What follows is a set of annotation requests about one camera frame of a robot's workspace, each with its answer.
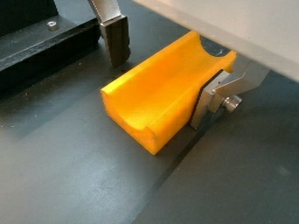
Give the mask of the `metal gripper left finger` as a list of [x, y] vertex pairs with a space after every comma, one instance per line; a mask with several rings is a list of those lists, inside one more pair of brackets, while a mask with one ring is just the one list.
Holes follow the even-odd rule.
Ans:
[[98, 16], [110, 63], [118, 67], [131, 54], [127, 16], [122, 14], [118, 0], [88, 0], [88, 3]]

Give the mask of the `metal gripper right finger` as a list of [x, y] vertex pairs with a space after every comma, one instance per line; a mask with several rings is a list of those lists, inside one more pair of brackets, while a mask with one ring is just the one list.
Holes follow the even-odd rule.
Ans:
[[238, 55], [232, 64], [232, 72], [220, 70], [208, 83], [200, 88], [191, 116], [191, 126], [198, 129], [206, 119], [206, 115], [216, 113], [220, 108], [232, 112], [242, 98], [239, 94], [260, 86], [270, 69], [247, 58]]

